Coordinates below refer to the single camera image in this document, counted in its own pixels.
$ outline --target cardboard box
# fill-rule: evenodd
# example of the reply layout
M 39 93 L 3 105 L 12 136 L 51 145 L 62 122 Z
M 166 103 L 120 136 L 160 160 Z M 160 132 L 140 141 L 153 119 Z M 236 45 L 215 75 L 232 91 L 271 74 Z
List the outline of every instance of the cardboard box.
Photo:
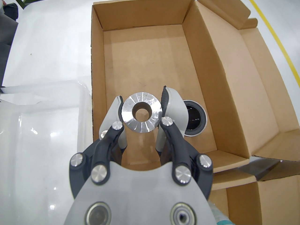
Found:
M 299 160 L 289 148 L 300 138 L 291 101 L 257 20 L 249 15 L 240 0 L 94 3 L 94 140 L 117 95 L 125 100 L 145 91 L 160 99 L 166 85 L 206 110 L 206 129 L 186 140 L 212 158 L 214 172 L 245 165 L 253 154 Z M 122 165 L 159 167 L 157 130 L 137 134 L 125 129 Z
M 300 224 L 300 164 L 278 163 L 261 180 L 232 169 L 215 174 L 209 197 L 235 224 Z

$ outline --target black bag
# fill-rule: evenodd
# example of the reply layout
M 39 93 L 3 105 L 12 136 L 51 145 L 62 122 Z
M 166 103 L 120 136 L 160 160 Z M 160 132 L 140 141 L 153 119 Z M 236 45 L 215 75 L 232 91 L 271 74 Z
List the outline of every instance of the black bag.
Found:
M 15 3 L 10 3 L 3 6 L 4 14 L 14 21 L 19 17 L 18 5 Z

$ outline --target white table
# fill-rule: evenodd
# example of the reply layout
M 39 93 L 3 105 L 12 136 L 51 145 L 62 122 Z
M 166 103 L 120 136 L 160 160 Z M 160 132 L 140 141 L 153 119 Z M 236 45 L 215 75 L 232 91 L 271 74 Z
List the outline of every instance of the white table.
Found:
M 79 80 L 91 91 L 91 7 L 107 0 L 44 0 L 22 13 L 4 86 Z

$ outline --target clear plastic bin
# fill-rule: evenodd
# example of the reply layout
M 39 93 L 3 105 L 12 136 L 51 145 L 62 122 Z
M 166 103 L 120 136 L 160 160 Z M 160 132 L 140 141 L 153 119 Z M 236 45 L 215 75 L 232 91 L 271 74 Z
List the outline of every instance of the clear plastic bin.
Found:
M 89 90 L 76 81 L 1 90 L 1 224 L 63 224 L 70 158 L 92 143 Z

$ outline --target yellow floor line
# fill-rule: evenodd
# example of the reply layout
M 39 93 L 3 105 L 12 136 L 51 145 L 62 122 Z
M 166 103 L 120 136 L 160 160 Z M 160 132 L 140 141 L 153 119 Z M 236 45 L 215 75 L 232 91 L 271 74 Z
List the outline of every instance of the yellow floor line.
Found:
M 297 83 L 298 83 L 298 86 L 300 88 L 300 77 L 299 77 L 299 74 L 297 73 L 296 71 L 296 68 L 292 62 L 292 60 L 290 59 L 288 53 L 286 52 L 282 42 L 280 41 L 280 39 L 278 38 L 276 32 L 274 31 L 274 29 L 271 27 L 269 21 L 267 20 L 267 18 L 264 16 L 264 14 L 262 13 L 262 11 L 260 10 L 260 8 L 258 7 L 258 5 L 255 3 L 254 0 L 249 0 L 251 2 L 251 4 L 253 5 L 253 7 L 256 9 L 256 11 L 258 12 L 259 16 L 262 18 L 262 20 L 264 21 L 264 23 L 266 24 L 266 26 L 268 27 L 269 31 L 271 32 L 273 38 L 275 39 L 276 43 L 278 44 L 279 48 L 281 49 Z

